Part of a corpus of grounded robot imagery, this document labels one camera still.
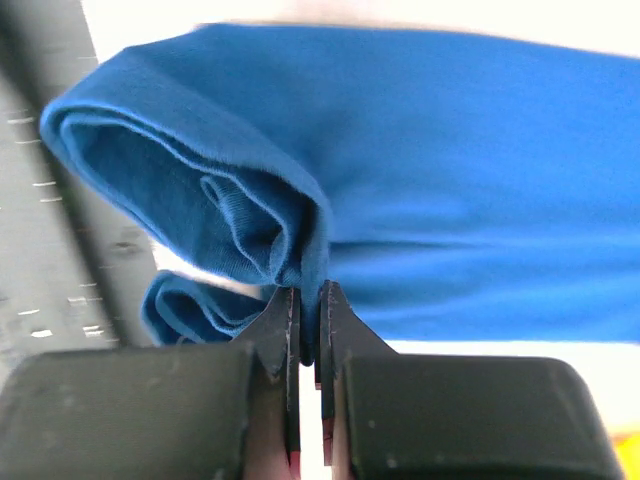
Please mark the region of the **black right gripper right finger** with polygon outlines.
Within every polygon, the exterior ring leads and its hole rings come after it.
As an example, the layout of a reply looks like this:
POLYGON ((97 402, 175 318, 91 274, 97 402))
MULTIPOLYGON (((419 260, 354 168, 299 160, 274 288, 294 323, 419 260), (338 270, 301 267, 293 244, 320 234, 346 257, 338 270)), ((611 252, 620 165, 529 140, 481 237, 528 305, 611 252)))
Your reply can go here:
POLYGON ((553 358, 401 354, 321 291, 323 453, 336 479, 620 479, 593 397, 553 358))

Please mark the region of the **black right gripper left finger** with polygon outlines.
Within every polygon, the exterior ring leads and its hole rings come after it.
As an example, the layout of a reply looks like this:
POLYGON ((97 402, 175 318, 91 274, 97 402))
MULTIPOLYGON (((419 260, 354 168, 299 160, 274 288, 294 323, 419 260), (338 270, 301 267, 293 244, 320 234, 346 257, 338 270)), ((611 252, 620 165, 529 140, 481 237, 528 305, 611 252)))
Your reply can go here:
POLYGON ((234 340, 50 352, 1 393, 5 479, 296 479, 300 295, 234 340))

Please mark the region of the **dark blue mickey t shirt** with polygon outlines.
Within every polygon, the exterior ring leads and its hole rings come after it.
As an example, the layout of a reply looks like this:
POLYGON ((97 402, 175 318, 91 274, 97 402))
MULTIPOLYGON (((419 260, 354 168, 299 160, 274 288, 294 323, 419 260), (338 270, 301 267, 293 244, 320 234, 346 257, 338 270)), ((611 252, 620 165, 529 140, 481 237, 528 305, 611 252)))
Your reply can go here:
POLYGON ((639 339, 639 63, 462 33, 212 24, 52 101, 72 174, 194 266, 393 340, 639 339))

